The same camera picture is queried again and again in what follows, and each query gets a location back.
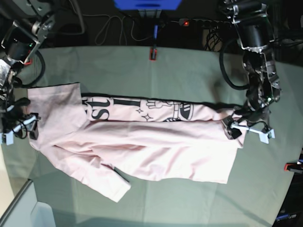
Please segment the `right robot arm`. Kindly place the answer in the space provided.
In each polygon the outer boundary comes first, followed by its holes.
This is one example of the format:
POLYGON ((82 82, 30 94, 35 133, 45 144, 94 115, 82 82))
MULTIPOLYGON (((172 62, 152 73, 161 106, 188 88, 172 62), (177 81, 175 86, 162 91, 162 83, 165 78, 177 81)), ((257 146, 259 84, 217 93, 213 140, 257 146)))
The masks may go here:
POLYGON ((39 0, 36 4, 26 1, 33 11, 27 16, 12 0, 0 2, 1 16, 12 20, 0 46, 4 53, 0 59, 0 142, 11 145, 14 137, 37 139, 39 120, 36 113, 23 113, 30 104, 28 98, 15 99, 15 88, 31 88, 45 73, 45 61, 39 52, 55 24, 57 6, 54 0, 39 0), (22 69, 37 56, 41 62, 40 74, 30 83, 23 84, 18 78, 22 69))

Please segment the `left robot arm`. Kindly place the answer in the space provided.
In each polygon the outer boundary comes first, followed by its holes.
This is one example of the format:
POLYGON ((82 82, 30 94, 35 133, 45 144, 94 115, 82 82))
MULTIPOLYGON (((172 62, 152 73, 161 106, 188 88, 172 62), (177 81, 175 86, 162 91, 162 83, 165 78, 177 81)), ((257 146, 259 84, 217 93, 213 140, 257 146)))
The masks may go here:
POLYGON ((237 32, 237 37, 225 42, 220 50, 220 69, 231 88, 246 91, 245 103, 223 119, 225 132, 230 139, 237 139, 243 131, 253 132, 268 144, 275 138, 269 125, 269 106, 280 100, 282 89, 271 46, 275 39, 267 5, 260 0, 225 0, 219 10, 237 32), (248 76, 248 84, 243 86, 231 82, 223 63, 227 47, 236 41, 244 51, 242 65, 248 76))

